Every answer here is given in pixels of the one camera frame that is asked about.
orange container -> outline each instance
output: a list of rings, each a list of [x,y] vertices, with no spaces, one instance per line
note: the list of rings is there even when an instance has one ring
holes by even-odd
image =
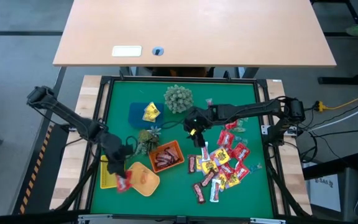
[[[172,165],[164,167],[164,168],[157,168],[157,166],[155,165],[155,162],[154,162],[155,157],[157,156],[157,154],[159,152],[163,151],[164,149],[166,149],[168,147],[172,147],[177,151],[178,156],[179,156],[179,161],[177,163],[175,163],[175,164],[172,164]],[[152,164],[152,167],[153,167],[153,170],[154,170],[155,173],[158,173],[158,172],[161,172],[163,170],[169,169],[169,168],[174,167],[174,166],[176,166],[178,164],[184,163],[184,161],[185,161],[185,158],[183,157],[183,153],[181,153],[179,144],[178,144],[178,142],[176,140],[174,140],[172,142],[168,142],[166,144],[163,144],[162,146],[157,147],[157,150],[149,153],[149,159],[150,159],[150,162]]]

